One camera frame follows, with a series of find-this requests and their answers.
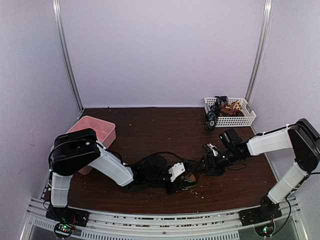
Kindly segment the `right arm base board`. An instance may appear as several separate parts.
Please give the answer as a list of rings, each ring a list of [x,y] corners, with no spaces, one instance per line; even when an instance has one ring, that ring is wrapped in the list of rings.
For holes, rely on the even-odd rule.
[[[276,209],[265,215],[261,207],[253,207],[241,210],[239,218],[243,227],[253,226],[255,233],[260,237],[269,237],[275,231],[275,219],[282,216],[280,209]]]

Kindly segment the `brown green patterned tie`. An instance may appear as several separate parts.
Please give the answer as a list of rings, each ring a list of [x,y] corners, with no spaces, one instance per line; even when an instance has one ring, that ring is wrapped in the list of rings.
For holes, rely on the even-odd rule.
[[[184,172],[178,177],[178,190],[186,191],[192,189],[198,185],[199,174],[192,173],[190,171]]]

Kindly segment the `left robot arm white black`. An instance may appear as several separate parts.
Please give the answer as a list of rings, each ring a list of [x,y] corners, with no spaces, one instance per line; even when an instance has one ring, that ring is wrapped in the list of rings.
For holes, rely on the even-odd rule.
[[[128,164],[97,139],[92,128],[66,133],[54,140],[48,156],[50,170],[50,207],[61,222],[72,218],[68,194],[73,175],[92,167],[112,179],[118,186],[136,192],[145,188],[164,189],[167,194],[195,187],[199,181],[197,162],[170,151],[152,153]]]

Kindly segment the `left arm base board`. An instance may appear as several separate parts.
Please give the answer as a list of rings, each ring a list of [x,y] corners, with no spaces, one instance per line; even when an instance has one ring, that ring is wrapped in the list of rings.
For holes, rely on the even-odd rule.
[[[87,226],[89,215],[90,213],[86,210],[53,207],[47,210],[45,216],[57,221],[53,227],[53,232],[57,237],[68,238],[74,233],[76,227]]]

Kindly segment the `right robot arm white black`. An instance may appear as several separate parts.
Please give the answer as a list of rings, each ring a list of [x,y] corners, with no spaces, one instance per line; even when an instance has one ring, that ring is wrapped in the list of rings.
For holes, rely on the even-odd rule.
[[[224,152],[211,143],[203,146],[206,153],[199,162],[203,175],[221,176],[234,162],[260,155],[266,155],[271,164],[277,163],[276,157],[289,161],[285,164],[287,170],[282,171],[277,183],[260,200],[256,216],[261,221],[268,220],[279,203],[296,191],[320,163],[320,134],[306,118],[247,140],[230,128],[219,139],[226,149]]]

